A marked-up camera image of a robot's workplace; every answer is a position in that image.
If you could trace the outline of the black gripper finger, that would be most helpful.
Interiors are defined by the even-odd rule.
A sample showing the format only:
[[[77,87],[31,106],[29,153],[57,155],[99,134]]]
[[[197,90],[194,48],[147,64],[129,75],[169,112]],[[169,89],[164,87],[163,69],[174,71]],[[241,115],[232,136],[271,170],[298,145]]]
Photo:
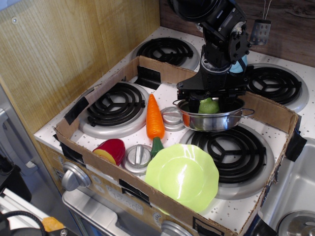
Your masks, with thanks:
[[[221,96],[219,97],[220,113],[232,112],[237,109],[237,96]]]
[[[200,101],[204,99],[204,95],[190,94],[189,95],[189,111],[191,113],[198,113]]]

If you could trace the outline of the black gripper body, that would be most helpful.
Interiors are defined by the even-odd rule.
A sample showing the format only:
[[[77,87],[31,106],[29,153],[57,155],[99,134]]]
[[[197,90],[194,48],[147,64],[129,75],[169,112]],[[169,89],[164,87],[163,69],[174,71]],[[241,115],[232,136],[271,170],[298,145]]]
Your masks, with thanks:
[[[243,73],[229,73],[231,67],[226,70],[209,69],[203,62],[199,71],[192,77],[177,84],[177,98],[189,100],[190,94],[204,95],[208,97],[241,96],[246,93],[249,80]]]

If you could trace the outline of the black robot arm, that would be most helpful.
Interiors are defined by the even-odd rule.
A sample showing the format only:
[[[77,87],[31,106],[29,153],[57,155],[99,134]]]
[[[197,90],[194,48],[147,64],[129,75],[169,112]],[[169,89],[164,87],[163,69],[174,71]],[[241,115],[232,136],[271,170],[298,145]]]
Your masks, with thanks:
[[[208,97],[218,98],[228,111],[249,83],[243,61],[251,47],[245,13],[234,0],[171,0],[169,5],[181,19],[199,25],[205,41],[199,71],[177,84],[178,98],[188,101],[192,113]]]

